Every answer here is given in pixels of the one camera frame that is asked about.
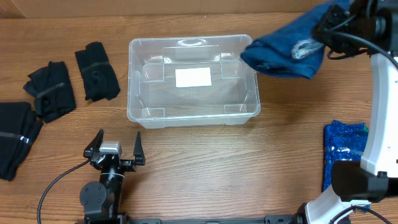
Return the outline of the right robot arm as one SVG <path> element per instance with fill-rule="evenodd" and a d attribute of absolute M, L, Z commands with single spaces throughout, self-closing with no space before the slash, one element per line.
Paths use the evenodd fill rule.
<path fill-rule="evenodd" d="M 292 223 L 338 223 L 353 210 L 397 196 L 397 1 L 332 4 L 313 28 L 332 51 L 371 58 L 373 102 L 368 140 L 360 161 L 336 161 L 331 185 L 303 204 Z"/>

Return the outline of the clear plastic storage bin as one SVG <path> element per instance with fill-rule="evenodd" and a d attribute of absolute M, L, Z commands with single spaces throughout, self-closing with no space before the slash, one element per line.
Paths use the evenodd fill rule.
<path fill-rule="evenodd" d="M 127 117 L 146 129 L 244 124 L 261 111 L 247 34 L 140 38 L 129 44 Z M 210 67 L 211 86 L 177 88 L 176 69 Z"/>

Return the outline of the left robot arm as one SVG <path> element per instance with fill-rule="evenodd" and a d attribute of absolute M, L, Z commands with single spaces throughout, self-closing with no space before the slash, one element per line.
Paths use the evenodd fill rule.
<path fill-rule="evenodd" d="M 146 163 L 141 134 L 136 135 L 133 159 L 122 159 L 121 143 L 103 141 L 103 136 L 104 131 L 100 129 L 83 152 L 88 163 L 101 172 L 98 181 L 87 183 L 80 192 L 84 222 L 132 223 L 129 215 L 119 211 L 119 206 L 125 173 L 135 172 L 137 166 Z"/>

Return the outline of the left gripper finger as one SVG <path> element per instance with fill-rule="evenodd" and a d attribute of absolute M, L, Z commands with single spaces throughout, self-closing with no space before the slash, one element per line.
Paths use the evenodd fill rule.
<path fill-rule="evenodd" d="M 104 131 L 103 129 L 100 129 L 95 138 L 92 140 L 92 142 L 90 142 L 89 145 L 85 148 L 85 151 L 91 151 L 91 152 L 98 151 L 100 145 L 103 142 L 103 135 Z"/>
<path fill-rule="evenodd" d="M 138 131 L 136 135 L 136 141 L 133 150 L 134 160 L 135 161 L 143 161 L 144 160 L 144 151 L 142 148 L 142 140 L 141 133 Z"/>

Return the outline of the blue sequin fabric bundle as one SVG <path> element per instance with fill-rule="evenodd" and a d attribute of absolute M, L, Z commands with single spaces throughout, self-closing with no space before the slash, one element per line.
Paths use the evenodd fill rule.
<path fill-rule="evenodd" d="M 346 124 L 333 120 L 323 130 L 322 192 L 331 185 L 331 173 L 336 161 L 360 161 L 368 140 L 366 123 Z"/>

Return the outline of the blue denim jeans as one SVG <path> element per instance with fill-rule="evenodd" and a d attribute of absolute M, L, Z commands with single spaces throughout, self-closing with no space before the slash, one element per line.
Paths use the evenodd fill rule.
<path fill-rule="evenodd" d="M 255 71 L 279 78 L 312 79 L 324 58 L 325 45 L 312 37 L 312 29 L 330 6 L 349 8 L 349 0 L 327 1 L 296 20 L 254 40 L 240 57 Z"/>

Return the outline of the large black garment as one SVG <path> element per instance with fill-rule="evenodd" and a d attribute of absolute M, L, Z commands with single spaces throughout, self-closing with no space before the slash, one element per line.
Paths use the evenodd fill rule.
<path fill-rule="evenodd" d="M 11 181 L 28 156 L 43 122 L 28 102 L 1 103 L 1 178 Z"/>

